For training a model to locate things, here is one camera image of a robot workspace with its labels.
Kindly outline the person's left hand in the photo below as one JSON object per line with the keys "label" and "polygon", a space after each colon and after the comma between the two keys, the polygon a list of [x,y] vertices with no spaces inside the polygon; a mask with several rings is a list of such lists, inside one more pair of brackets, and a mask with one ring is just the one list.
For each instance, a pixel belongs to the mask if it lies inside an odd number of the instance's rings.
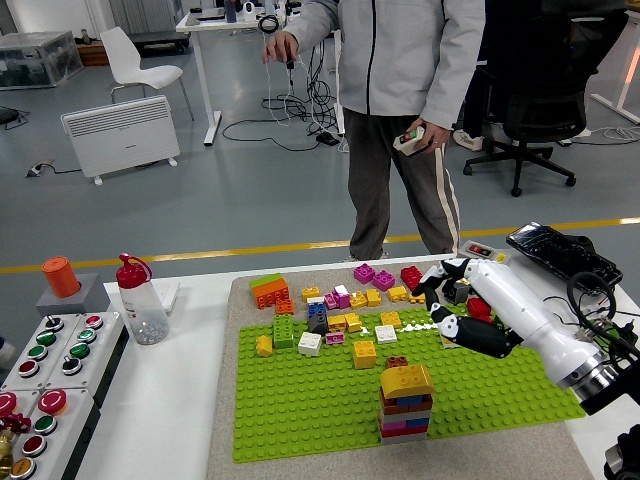
{"label": "person's left hand", "polygon": [[449,140],[451,131],[447,128],[427,122],[421,118],[416,119],[408,128],[408,131],[418,127],[424,129],[423,137],[414,145],[414,150],[431,154],[436,149],[443,147]]}

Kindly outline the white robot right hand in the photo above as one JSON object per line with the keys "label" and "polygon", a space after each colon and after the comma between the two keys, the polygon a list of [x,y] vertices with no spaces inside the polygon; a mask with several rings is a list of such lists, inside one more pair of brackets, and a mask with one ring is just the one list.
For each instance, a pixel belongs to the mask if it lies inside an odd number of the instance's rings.
{"label": "white robot right hand", "polygon": [[[493,308],[504,329],[457,316],[439,302],[436,288],[442,281],[461,278]],[[431,319],[445,338],[495,358],[508,356],[515,345],[522,344],[538,352],[548,378],[562,389],[595,392],[614,378],[599,349],[560,329],[543,301],[504,264],[476,259],[442,261],[427,271],[413,294],[426,297]]]}

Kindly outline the person's right hand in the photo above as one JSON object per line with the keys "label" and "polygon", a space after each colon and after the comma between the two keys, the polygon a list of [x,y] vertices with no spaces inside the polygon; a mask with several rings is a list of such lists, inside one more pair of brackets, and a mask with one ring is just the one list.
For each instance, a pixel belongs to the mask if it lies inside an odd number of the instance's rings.
{"label": "person's right hand", "polygon": [[267,41],[262,51],[262,62],[295,63],[298,59],[299,43],[287,31],[277,31]]}

